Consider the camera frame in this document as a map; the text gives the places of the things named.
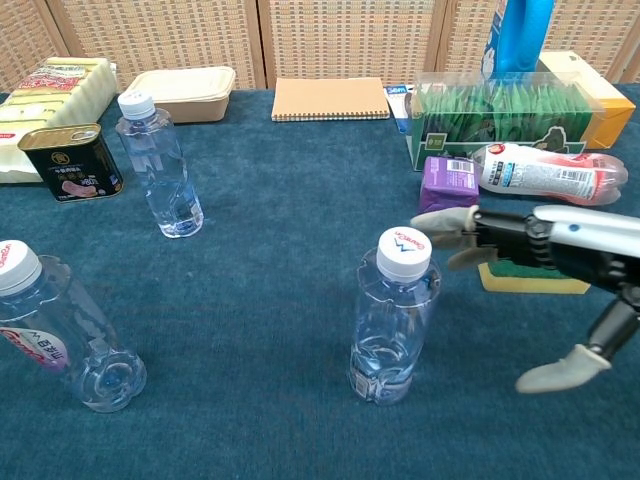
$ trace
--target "spiral notebook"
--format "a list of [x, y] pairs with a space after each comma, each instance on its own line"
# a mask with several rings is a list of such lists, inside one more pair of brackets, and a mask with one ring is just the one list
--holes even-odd
[[274, 122], [383, 118], [389, 118], [389, 106], [379, 78], [278, 78], [276, 82]]

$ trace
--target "clear plastic bottle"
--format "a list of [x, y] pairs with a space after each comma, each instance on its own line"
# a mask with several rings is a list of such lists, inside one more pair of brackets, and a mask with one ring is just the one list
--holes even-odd
[[120, 95], [118, 104], [123, 117], [116, 131], [160, 230], [169, 238], [193, 235], [202, 228], [204, 215], [169, 112], [137, 90]]
[[363, 257], [349, 368], [361, 398], [390, 405], [408, 393], [440, 279], [431, 242], [413, 228], [387, 230]]
[[0, 334], [60, 377], [96, 412], [126, 407], [147, 372], [69, 266], [23, 242], [0, 242]]
[[608, 205], [629, 179], [624, 163], [603, 153], [563, 154], [515, 143], [474, 152], [478, 184], [491, 192], [543, 195], [582, 206]]

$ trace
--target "table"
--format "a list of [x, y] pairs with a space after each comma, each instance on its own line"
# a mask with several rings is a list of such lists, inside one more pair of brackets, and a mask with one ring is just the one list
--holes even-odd
[[[620, 89], [640, 104], [640, 85]], [[206, 215], [191, 238], [156, 227], [115, 104], [101, 124], [120, 195], [61, 205], [43, 186], [0, 186], [0, 236], [65, 259], [149, 374], [125, 410], [96, 414], [0, 343], [0, 477], [637, 478], [637, 338], [583, 388], [514, 389], [584, 341], [610, 299], [595, 289], [491, 294], [477, 272], [445, 271], [409, 396], [381, 408], [352, 394], [355, 267], [415, 214], [420, 174], [393, 120], [276, 124], [272, 101], [234, 92], [222, 122], [179, 127]], [[605, 210], [640, 215], [638, 142], [636, 112], [610, 150], [631, 179]]]

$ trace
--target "spam can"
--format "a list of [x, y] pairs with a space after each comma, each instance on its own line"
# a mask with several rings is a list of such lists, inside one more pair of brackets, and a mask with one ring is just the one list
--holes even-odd
[[122, 175], [97, 123], [33, 130], [18, 148], [59, 202], [110, 197], [122, 190]]

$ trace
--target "red and white bottle label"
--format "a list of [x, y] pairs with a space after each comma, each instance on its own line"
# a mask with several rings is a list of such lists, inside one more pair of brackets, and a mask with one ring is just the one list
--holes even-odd
[[48, 370], [61, 371], [69, 364], [64, 343], [47, 332], [28, 328], [0, 328], [0, 334]]

